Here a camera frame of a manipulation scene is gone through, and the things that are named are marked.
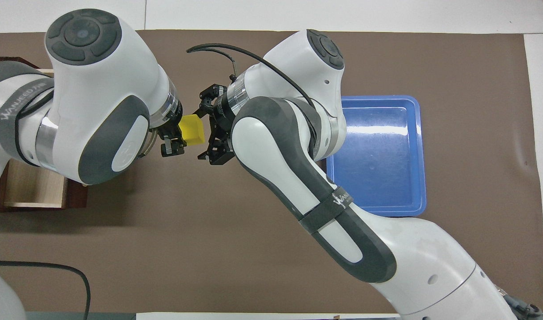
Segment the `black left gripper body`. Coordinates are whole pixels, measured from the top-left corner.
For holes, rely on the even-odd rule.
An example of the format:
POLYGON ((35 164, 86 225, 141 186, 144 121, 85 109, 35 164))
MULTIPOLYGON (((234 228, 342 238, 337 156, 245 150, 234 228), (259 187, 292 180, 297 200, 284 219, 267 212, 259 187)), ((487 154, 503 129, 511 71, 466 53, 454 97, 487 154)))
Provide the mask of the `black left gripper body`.
POLYGON ((184 142, 182 130, 180 129, 180 122, 183 117, 172 117, 167 122, 158 126, 157 134, 161 140, 179 140, 184 142))

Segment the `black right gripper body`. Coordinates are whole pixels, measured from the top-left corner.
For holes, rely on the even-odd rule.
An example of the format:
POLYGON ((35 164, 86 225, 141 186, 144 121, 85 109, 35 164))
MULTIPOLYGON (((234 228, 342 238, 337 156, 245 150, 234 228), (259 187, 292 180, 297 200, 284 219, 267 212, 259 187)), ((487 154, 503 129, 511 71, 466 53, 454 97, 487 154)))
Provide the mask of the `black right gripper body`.
POLYGON ((224 93, 222 96, 213 100, 213 106, 213 115, 210 116, 210 123, 212 126, 211 135, 230 134, 235 115, 230 108, 227 93, 224 93))

